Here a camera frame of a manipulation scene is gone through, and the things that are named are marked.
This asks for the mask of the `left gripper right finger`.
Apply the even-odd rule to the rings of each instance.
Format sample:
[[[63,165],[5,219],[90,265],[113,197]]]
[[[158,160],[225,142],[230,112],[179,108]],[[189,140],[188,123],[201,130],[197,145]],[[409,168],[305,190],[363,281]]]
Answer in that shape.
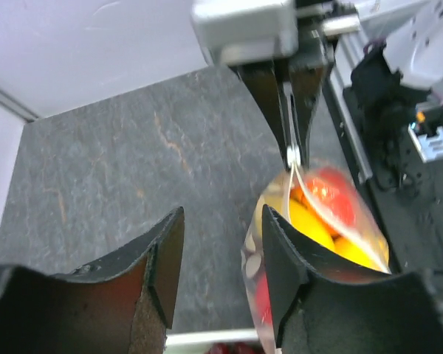
[[[443,353],[443,271],[357,265],[263,208],[275,345],[283,353]]]

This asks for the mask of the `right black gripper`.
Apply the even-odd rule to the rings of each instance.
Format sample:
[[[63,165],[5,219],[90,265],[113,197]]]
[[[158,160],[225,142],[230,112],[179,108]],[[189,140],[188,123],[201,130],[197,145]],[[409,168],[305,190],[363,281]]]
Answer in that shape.
[[[334,48],[340,36],[340,8],[297,7],[295,20],[298,48],[292,54],[274,59],[273,63],[239,65],[236,74],[261,110],[283,162],[286,141],[275,74],[289,74],[295,142],[300,148],[301,164],[309,166],[311,123],[323,83],[334,63]]]

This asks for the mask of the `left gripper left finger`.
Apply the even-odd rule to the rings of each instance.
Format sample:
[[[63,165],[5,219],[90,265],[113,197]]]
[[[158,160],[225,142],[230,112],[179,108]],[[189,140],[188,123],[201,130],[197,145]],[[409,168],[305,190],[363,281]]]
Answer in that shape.
[[[178,207],[68,274],[0,265],[0,353],[162,353],[184,232]]]

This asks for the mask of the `yellow red mango back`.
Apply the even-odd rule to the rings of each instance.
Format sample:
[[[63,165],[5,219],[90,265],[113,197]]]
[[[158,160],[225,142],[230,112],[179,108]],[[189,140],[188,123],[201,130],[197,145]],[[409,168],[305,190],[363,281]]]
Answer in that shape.
[[[291,224],[303,235],[319,243],[330,251],[335,251],[332,236],[317,216],[300,202],[289,200],[289,216]]]

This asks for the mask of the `clear polka dot zip bag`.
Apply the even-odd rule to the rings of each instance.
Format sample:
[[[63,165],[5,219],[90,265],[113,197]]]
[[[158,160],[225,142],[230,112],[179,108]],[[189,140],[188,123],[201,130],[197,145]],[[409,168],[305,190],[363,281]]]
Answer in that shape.
[[[381,274],[390,271],[388,243],[379,230],[369,208],[359,196],[355,187],[354,212],[356,223],[353,227],[346,226],[343,222],[333,216],[332,212],[322,205],[319,200],[308,190],[305,180],[308,175],[315,174],[318,169],[305,170],[301,167],[300,148],[295,142],[295,134],[290,132],[294,128],[294,105],[292,99],[292,88],[285,84],[281,88],[280,104],[282,117],[286,119],[283,123],[286,141],[286,172],[275,178],[263,191],[253,214],[252,223],[245,238],[244,248],[241,251],[244,269],[244,282],[247,290],[248,302],[258,333],[259,340],[266,353],[275,352],[275,336],[281,334],[281,327],[273,323],[272,326],[262,324],[255,306],[255,290],[260,276],[266,273],[266,242],[264,241],[262,212],[264,206],[272,207],[285,220],[288,226],[294,228],[293,237],[295,241],[302,241],[298,252],[312,269],[324,274],[335,282],[353,282],[366,284],[367,280],[359,278],[354,271],[343,271],[341,265],[353,264],[356,268],[364,268],[341,257],[336,251],[330,251],[319,243],[300,233],[290,222],[289,200],[293,199],[303,204],[313,212],[320,222],[326,227],[332,236],[333,242],[338,237],[344,237],[356,246],[360,247],[380,268]],[[271,311],[273,308],[290,309],[292,301],[282,302],[275,295],[303,294],[304,292],[296,285],[293,279],[287,276],[286,257],[281,257],[274,262],[276,267],[272,277],[267,277]]]

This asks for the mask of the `red apple back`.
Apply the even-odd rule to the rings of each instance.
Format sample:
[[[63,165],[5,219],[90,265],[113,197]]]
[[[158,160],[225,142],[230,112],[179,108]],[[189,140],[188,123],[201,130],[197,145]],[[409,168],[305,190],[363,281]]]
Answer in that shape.
[[[355,189],[339,170],[322,167],[305,180],[311,194],[328,208],[333,216],[348,227],[355,226],[354,212]]]

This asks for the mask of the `red tomato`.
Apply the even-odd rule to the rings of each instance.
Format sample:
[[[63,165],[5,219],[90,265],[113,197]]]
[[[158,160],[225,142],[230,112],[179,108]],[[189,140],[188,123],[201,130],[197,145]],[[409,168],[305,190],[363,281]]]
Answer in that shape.
[[[267,276],[265,273],[263,273],[258,279],[255,290],[255,306],[261,323],[272,326],[272,311],[269,299]]]

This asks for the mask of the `yellow lemon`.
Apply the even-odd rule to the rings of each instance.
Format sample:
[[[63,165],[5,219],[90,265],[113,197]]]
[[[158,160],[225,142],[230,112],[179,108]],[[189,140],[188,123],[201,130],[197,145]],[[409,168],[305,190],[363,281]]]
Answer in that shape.
[[[352,261],[360,266],[380,271],[380,268],[374,261],[358,246],[344,237],[338,237],[334,240],[335,251],[338,255]]]

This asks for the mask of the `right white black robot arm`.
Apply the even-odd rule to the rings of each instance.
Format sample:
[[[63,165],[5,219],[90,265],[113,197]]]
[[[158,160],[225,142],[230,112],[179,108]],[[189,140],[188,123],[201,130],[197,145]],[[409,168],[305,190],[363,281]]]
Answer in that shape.
[[[335,1],[326,12],[312,13],[305,1],[298,6],[298,49],[293,54],[235,68],[273,132],[286,166],[308,164],[318,95],[334,65],[340,36],[357,29],[351,25],[326,30],[329,21],[356,18],[351,6]],[[385,39],[366,46],[351,72],[366,138],[388,141],[415,121],[417,105],[442,78],[443,1],[431,1]]]

